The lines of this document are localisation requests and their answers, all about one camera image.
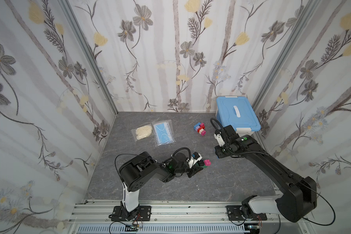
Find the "pink lego brick bottom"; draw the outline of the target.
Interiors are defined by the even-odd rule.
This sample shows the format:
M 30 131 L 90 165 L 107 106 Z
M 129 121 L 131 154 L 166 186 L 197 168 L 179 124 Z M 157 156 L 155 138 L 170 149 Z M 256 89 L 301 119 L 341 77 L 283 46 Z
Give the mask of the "pink lego brick bottom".
M 210 160 L 204 160 L 204 165 L 205 166 L 211 166 Z

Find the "black lego brick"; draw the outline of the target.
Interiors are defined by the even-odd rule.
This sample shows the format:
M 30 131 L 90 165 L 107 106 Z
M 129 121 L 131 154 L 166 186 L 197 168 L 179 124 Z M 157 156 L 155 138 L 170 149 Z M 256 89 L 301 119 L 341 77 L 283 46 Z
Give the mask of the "black lego brick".
M 199 166 L 204 166 L 205 165 L 203 160 L 198 161 L 198 164 L 199 164 Z

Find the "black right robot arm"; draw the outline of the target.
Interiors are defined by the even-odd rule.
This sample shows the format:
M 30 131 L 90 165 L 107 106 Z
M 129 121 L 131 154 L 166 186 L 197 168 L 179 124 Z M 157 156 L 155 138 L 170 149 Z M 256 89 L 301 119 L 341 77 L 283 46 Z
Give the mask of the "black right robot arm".
M 293 172 L 273 156 L 250 135 L 239 136 L 232 126 L 222 126 L 215 118 L 210 119 L 215 129 L 218 158 L 246 159 L 259 168 L 275 183 L 282 195 L 261 197 L 252 195 L 242 201 L 240 212 L 244 219 L 254 219 L 258 214 L 281 215 L 296 223 L 317 207 L 316 181 Z

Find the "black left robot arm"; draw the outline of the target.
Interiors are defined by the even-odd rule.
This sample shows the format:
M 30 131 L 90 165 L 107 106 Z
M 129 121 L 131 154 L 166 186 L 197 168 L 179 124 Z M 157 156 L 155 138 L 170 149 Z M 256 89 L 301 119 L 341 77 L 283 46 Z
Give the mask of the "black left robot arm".
M 192 153 L 187 147 L 175 150 L 163 162 L 158 162 L 148 152 L 127 155 L 133 158 L 119 168 L 115 165 L 123 185 L 123 197 L 120 206 L 114 207 L 109 215 L 113 222 L 150 220 L 151 207 L 139 204 L 139 190 L 152 178 L 157 178 L 163 183 L 183 175 L 191 178 L 210 165 L 209 160 L 204 160 L 198 152 Z

